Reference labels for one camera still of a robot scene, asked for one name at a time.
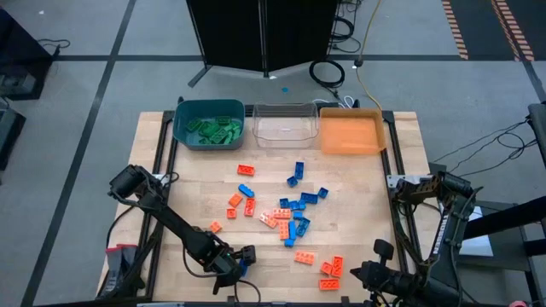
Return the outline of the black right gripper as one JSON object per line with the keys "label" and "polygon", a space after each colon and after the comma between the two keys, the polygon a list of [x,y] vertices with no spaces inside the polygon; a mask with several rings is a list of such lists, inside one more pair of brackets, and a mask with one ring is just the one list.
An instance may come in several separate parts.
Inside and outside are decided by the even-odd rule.
{"label": "black right gripper", "polygon": [[363,283],[363,288],[388,293],[400,298],[425,298],[427,266],[418,265],[414,274],[390,269],[378,262],[362,262],[360,268],[350,273]]}

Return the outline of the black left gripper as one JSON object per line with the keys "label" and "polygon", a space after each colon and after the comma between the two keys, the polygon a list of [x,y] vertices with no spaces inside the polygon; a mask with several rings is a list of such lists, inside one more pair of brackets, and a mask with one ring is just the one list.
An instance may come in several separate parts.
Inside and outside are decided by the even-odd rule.
{"label": "black left gripper", "polygon": [[230,287],[233,281],[241,278],[243,268],[240,261],[243,259],[244,250],[235,250],[226,244],[216,245],[207,251],[200,264],[206,273],[215,275],[212,293],[218,294],[222,287]]}

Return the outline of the grey holder with red top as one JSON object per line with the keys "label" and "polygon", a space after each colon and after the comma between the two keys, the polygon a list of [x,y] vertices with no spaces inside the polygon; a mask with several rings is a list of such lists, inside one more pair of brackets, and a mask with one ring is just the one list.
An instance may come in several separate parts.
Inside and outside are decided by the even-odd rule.
{"label": "grey holder with red top", "polygon": [[98,298],[105,298],[109,293],[123,297],[145,287],[141,277],[132,280],[127,278],[132,265],[135,263],[137,245],[118,244],[106,249],[108,271],[102,283]]}

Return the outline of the white paper sheet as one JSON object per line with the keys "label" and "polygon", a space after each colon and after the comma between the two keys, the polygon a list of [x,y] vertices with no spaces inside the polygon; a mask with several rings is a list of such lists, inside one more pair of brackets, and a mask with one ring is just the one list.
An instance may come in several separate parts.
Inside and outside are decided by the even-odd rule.
{"label": "white paper sheet", "polygon": [[460,250],[461,255],[490,257],[494,256],[491,241],[488,235],[482,235],[472,239],[465,239]]}

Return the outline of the orange plastic tray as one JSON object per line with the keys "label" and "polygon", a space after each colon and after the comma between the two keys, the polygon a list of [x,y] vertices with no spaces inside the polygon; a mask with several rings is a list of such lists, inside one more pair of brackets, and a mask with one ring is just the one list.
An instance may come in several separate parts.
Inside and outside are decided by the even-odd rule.
{"label": "orange plastic tray", "polygon": [[326,154],[378,154],[386,148],[382,113],[376,108],[323,107],[319,135]]}

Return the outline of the black side stand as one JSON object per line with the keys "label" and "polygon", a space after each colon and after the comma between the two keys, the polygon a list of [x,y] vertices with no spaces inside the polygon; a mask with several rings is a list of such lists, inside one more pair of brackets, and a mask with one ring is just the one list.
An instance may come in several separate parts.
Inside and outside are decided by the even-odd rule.
{"label": "black side stand", "polygon": [[[525,123],[530,125],[535,138],[528,143],[510,145],[510,155],[497,163],[519,158],[526,149],[538,147],[546,167],[546,101],[528,106]],[[531,295],[530,306],[546,307],[546,296],[537,282],[537,271],[531,263],[535,256],[546,256],[546,195],[521,204],[478,201],[476,206],[485,214],[472,220],[466,228],[466,240],[488,236],[490,256],[462,255],[460,262],[466,265],[522,271]]]}

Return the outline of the clear plastic bin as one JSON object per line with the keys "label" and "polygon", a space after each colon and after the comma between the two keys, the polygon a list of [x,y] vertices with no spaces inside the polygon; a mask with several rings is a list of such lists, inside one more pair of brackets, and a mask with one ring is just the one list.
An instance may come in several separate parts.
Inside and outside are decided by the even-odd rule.
{"label": "clear plastic bin", "polygon": [[252,133],[261,148],[310,148],[319,134],[317,105],[256,104]]}

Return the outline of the teal plastic bin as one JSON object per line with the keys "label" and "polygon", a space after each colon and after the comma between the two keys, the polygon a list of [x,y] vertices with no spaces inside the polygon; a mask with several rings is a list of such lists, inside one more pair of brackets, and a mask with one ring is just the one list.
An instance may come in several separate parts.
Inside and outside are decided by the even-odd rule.
{"label": "teal plastic bin", "polygon": [[[231,117],[231,123],[233,121],[242,123],[241,136],[237,141],[229,143],[229,139],[235,131],[231,123],[229,125],[219,125],[220,129],[229,132],[229,135],[219,144],[199,144],[199,140],[203,137],[199,135],[199,130],[188,132],[185,128],[186,124],[192,119],[199,118],[202,123],[204,121],[216,123],[215,118],[218,116],[229,116]],[[243,143],[245,116],[243,103],[234,99],[183,101],[178,104],[174,115],[173,136],[188,149],[194,151],[235,150]]]}

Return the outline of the black folding partition screen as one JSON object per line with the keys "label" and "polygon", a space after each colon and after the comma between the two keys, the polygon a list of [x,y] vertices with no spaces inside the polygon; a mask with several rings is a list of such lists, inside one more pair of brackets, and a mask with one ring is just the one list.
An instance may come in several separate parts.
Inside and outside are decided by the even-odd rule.
{"label": "black folding partition screen", "polygon": [[206,66],[271,72],[326,57],[340,0],[186,0]]}

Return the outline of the black cabinet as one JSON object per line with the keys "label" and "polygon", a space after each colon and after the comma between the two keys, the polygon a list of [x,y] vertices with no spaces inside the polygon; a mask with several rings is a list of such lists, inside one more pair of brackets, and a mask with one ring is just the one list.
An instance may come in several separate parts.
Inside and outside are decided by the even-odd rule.
{"label": "black cabinet", "polygon": [[0,8],[0,96],[37,100],[54,57]]}

